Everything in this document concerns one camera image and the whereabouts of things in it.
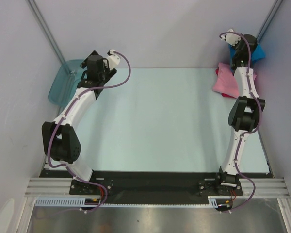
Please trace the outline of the blue t-shirt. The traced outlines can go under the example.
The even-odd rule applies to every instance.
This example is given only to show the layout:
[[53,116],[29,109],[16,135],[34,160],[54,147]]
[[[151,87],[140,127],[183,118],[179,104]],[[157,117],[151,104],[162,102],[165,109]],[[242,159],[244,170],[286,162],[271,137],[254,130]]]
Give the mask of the blue t-shirt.
[[[229,63],[230,65],[232,65],[232,58],[235,54],[235,49],[231,45],[229,45],[228,47],[229,47],[229,54],[230,54]],[[254,65],[256,62],[264,59],[265,57],[266,56],[261,45],[258,44],[255,51],[251,54],[251,65]]]

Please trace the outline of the left aluminium frame post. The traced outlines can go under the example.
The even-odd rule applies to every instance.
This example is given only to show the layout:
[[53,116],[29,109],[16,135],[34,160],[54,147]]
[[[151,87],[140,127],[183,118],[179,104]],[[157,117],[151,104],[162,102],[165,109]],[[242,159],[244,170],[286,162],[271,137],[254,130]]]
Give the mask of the left aluminium frame post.
[[40,29],[42,30],[42,33],[45,35],[47,41],[49,42],[49,45],[51,46],[53,52],[55,53],[55,56],[59,60],[61,64],[64,64],[66,62],[44,16],[42,15],[36,1],[34,0],[25,0],[25,2],[28,4],[29,9],[31,10],[33,16],[35,17]]

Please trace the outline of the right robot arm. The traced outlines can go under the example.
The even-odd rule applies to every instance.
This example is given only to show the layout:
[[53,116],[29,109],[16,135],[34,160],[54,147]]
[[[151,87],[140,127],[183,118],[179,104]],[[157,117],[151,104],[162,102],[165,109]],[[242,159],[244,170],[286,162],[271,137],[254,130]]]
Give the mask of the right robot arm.
[[231,138],[227,154],[218,172],[220,179],[214,182],[214,190],[225,195],[232,186],[236,186],[241,176],[240,163],[244,146],[249,135],[259,128],[265,100],[259,97],[253,79],[252,55],[258,47],[257,39],[253,35],[234,31],[221,33],[220,39],[235,50],[230,67],[239,92],[228,116]]

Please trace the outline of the pink folded t-shirt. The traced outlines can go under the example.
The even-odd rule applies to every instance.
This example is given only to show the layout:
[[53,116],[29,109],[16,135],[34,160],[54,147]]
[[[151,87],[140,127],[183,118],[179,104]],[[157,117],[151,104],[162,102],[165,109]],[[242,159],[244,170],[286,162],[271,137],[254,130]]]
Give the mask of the pink folded t-shirt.
[[239,96],[237,81],[235,80],[232,70],[229,64],[219,63],[218,64],[219,75],[212,90],[220,94],[225,93],[230,96]]

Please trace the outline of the aluminium front rail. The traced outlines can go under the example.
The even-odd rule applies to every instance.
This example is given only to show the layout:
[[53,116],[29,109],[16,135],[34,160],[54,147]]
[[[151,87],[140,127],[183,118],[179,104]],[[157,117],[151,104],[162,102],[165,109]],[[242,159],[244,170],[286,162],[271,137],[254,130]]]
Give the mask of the aluminium front rail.
[[[284,179],[253,179],[254,198],[289,198]],[[26,197],[98,197],[97,193],[76,193],[71,178],[32,178],[25,192]]]

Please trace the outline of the teal translucent plastic bin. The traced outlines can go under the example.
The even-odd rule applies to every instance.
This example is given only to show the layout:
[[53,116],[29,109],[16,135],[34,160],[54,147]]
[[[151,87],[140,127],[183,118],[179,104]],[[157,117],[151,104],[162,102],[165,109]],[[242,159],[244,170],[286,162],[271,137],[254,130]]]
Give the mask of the teal translucent plastic bin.
[[65,108],[75,94],[84,69],[80,67],[83,60],[65,62],[53,81],[48,94],[48,100],[55,105]]

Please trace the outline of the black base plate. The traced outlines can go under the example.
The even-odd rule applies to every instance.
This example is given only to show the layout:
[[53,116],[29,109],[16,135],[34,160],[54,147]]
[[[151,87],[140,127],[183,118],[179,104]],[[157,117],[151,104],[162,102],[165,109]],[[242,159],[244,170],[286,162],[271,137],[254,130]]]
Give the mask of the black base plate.
[[90,179],[107,189],[107,204],[193,205],[208,196],[229,196],[214,172],[95,171]]

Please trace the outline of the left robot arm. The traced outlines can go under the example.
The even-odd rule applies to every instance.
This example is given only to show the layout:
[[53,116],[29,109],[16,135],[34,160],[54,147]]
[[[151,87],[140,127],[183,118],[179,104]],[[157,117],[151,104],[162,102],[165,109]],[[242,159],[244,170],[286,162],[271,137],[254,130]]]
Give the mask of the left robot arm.
[[81,64],[81,79],[69,104],[52,122],[42,125],[44,152],[51,168],[64,167],[74,178],[82,179],[81,189],[92,194],[97,190],[93,171],[81,158],[81,143],[76,128],[87,109],[96,101],[103,86],[117,73],[120,57],[109,50],[108,57],[93,51]]

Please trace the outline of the aluminium frame post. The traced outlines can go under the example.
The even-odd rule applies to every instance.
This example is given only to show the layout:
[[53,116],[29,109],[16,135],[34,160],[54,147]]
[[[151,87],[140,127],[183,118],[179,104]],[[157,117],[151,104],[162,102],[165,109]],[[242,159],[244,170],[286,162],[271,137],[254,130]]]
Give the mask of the aluminium frame post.
[[49,45],[51,46],[53,52],[55,53],[55,56],[59,60],[61,64],[64,64],[66,62],[44,16],[42,15],[36,1],[34,0],[25,0],[25,2],[28,4],[29,9],[31,10],[33,16],[35,17],[40,29],[42,30],[42,33],[45,35],[47,41],[49,42]]
[[[266,35],[267,30],[269,29],[274,17],[276,16],[277,12],[279,11],[281,5],[283,3],[283,0],[275,0],[270,12],[268,13],[262,27],[260,28],[257,37],[251,35],[251,34],[241,34],[241,41],[245,42],[248,47],[249,52],[249,59],[251,59],[251,54],[255,51],[258,44],[260,44]],[[249,64],[246,69],[251,68],[253,69],[253,65],[251,65],[251,61],[249,61]]]

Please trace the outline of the right aluminium frame post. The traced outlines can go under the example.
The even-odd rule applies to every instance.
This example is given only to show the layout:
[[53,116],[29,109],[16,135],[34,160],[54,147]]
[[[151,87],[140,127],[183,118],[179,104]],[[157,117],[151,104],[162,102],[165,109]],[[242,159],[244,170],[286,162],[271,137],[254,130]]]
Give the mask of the right aluminium frame post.
[[[251,54],[255,51],[258,44],[260,44],[266,35],[267,30],[269,29],[274,17],[276,16],[277,12],[279,11],[281,5],[283,3],[283,0],[275,0],[270,12],[268,13],[262,27],[260,28],[257,37],[251,35],[251,34],[241,34],[241,41],[245,42],[248,47],[249,52],[249,59],[251,59]],[[251,65],[251,61],[249,61],[249,64],[246,69],[251,68],[253,69],[253,65]]]

